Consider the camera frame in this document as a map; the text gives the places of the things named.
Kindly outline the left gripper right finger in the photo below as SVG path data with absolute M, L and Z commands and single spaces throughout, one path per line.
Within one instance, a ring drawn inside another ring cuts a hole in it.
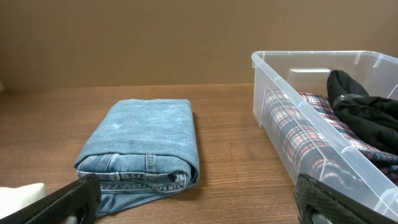
M 307 174 L 298 176 L 294 198 L 300 224 L 397 224 Z

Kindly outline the red plaid shirt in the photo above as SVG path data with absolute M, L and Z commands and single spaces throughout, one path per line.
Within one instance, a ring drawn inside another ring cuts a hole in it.
M 382 152 L 360 140 L 333 112 L 328 98 L 312 93 L 301 93 L 309 103 L 339 134 L 369 159 L 389 180 L 397 184 L 397 156 Z M 266 117 L 271 120 L 282 152 L 287 156 L 296 174 L 306 173 L 328 184 L 338 184 L 352 189 L 364 182 L 336 159 L 327 159 L 322 150 L 331 152 L 333 147 L 326 137 L 308 121 L 297 107 L 281 91 L 268 92 Z

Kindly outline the black garment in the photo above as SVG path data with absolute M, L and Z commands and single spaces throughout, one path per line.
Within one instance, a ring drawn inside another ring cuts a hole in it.
M 342 70 L 330 72 L 326 88 L 334 113 L 360 140 L 397 154 L 397 100 L 369 95 Z

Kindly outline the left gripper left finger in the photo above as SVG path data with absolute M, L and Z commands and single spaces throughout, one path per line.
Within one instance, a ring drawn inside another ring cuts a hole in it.
M 93 224 L 100 203 L 100 179 L 88 174 L 2 218 L 1 224 Z

